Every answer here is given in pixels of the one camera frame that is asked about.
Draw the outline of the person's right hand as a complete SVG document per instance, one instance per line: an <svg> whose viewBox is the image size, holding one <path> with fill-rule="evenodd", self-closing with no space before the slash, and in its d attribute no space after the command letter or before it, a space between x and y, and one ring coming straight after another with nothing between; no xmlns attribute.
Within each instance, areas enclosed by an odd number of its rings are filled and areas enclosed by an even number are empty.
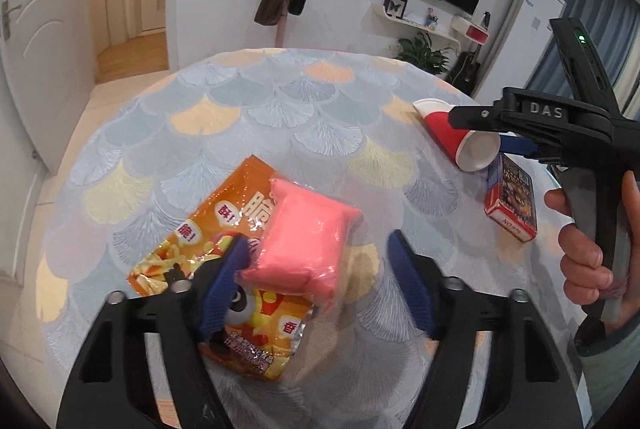
<svg viewBox="0 0 640 429"><path fill-rule="evenodd" d="M622 199L629 220L632 248L627 288L620 302L616 322L605 323L610 335L619 331L639 312L639 189L634 172L627 171L622 183ZM558 243L564 251L560 269L565 277L564 293L575 305L591 305L613 284L612 272L603 266L601 248L574 223L562 227Z"/></svg>

